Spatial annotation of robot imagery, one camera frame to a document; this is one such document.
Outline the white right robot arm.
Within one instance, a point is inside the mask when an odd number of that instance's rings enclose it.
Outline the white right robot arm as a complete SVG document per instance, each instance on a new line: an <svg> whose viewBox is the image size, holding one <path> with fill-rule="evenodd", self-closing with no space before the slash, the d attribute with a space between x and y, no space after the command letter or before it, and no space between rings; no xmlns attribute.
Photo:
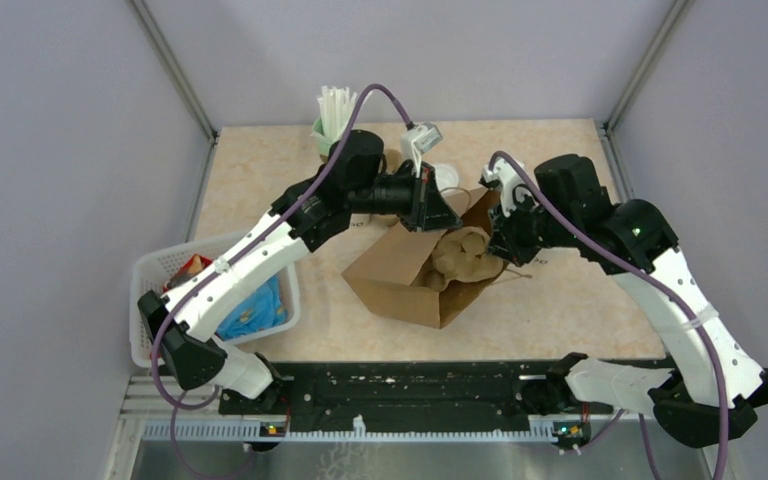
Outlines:
<svg viewBox="0 0 768 480"><path fill-rule="evenodd" d="M522 266L544 250L576 250L635 302L668 355L668 365L655 368L570 353L547 375L554 409L599 403L650 416L691 448L738 439L756 424L768 404L768 368L727 329L656 206L613 202L593 161L577 154L527 173L498 151L480 182L499 196L489 211L492 255Z"/></svg>

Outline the brown paper bag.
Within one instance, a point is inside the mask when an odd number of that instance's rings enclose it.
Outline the brown paper bag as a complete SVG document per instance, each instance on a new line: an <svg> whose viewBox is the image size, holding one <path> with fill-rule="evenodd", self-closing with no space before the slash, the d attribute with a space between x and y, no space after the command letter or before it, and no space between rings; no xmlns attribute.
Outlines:
<svg viewBox="0 0 768 480"><path fill-rule="evenodd" d="M444 199L460 215L463 227L479 227L491 236L488 211L500 199L479 187L455 189ZM443 329L469 307L508 267L494 278L476 282L453 281L442 292L421 284L431 252L449 231L414 233L397 224L343 272L342 278L373 314L432 329Z"/></svg>

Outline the single brown pulp cup carrier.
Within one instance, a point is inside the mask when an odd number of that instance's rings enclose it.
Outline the single brown pulp cup carrier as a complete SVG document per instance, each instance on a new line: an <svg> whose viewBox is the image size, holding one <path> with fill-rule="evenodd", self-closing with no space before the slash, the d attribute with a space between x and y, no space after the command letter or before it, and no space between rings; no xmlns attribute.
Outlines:
<svg viewBox="0 0 768 480"><path fill-rule="evenodd" d="M442 292L453 281L476 283L496 277L505 262L487 252L489 240L490 235L479 227L445 234L431 252L421 284Z"/></svg>

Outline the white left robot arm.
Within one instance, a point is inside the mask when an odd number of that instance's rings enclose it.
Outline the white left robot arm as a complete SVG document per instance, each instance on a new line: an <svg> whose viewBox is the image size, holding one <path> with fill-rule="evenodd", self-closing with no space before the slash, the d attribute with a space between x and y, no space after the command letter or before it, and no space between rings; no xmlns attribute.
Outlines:
<svg viewBox="0 0 768 480"><path fill-rule="evenodd" d="M383 169L382 139L348 130L316 174L291 185L237 243L192 278L162 293L149 291L137 309L161 362L178 386L212 384L242 395L257 413L279 404L278 375L260 355L222 342L218 327L241 302L285 267L348 230L355 214L395 215L411 232L457 229L462 221L446 202L423 154L442 139L423 123L402 137L404 160Z"/></svg>

